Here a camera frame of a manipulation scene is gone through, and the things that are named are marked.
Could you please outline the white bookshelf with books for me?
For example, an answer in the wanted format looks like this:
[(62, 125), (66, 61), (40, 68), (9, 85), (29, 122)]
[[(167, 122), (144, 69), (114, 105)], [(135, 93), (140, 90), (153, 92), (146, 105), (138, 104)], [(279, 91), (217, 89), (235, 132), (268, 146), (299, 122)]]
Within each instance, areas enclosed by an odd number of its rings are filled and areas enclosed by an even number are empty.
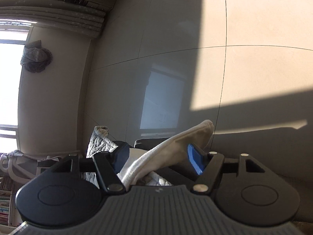
[(13, 190), (13, 180), (10, 177), (1, 176), (0, 219), (2, 225), (11, 226), (12, 224)]

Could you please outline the grey checked quilted bedspread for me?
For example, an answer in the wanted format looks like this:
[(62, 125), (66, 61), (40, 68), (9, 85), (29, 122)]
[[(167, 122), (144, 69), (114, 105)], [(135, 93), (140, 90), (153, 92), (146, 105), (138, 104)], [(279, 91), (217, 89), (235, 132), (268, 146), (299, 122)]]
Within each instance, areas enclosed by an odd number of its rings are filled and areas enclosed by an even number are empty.
[[(91, 158), (97, 153), (116, 153), (123, 142), (115, 143), (108, 137), (106, 126), (95, 126), (87, 147), (86, 157)], [(170, 165), (174, 160), (174, 142), (166, 139), (152, 149), (146, 151), (126, 145), (126, 158), (121, 162), (121, 168), (116, 171), (126, 190), (131, 186), (172, 186), (173, 184), (157, 173), (157, 170)]]

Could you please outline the grey hat on wall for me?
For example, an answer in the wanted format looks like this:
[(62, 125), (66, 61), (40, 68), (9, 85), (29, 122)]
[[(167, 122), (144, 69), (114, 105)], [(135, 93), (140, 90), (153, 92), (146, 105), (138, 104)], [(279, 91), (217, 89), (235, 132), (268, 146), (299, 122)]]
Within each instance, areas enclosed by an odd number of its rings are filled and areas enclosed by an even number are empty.
[(52, 60), (52, 53), (42, 47), (41, 40), (37, 40), (24, 46), (20, 64), (28, 72), (40, 73), (51, 64)]

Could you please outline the beige patterned curtain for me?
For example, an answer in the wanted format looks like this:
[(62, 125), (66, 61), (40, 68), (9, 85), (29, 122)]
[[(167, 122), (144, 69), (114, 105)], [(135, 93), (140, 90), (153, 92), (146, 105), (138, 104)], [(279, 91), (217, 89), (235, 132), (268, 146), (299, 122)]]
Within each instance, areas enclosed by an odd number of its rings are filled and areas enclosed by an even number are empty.
[(64, 0), (1, 0), (1, 19), (25, 20), (97, 38), (106, 13)]

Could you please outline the white Winnie the Pooh sweatshirt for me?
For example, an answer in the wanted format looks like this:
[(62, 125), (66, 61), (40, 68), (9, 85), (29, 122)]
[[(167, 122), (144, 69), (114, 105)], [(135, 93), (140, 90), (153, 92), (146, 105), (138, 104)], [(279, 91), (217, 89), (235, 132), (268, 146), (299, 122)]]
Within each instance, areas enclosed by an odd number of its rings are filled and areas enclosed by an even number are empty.
[(207, 146), (213, 132), (213, 123), (205, 120), (166, 139), (151, 150), (130, 148), (129, 158), (117, 176), (126, 189), (132, 185), (171, 186), (156, 171), (187, 159), (187, 146), (191, 143), (198, 147)]

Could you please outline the white office chair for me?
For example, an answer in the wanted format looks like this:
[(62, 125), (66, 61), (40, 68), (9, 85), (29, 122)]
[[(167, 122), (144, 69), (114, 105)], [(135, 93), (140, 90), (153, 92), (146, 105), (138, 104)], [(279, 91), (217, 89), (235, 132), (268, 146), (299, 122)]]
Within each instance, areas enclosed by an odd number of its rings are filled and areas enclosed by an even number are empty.
[(60, 160), (59, 156), (40, 159), (15, 150), (1, 154), (1, 171), (16, 183), (24, 185)]

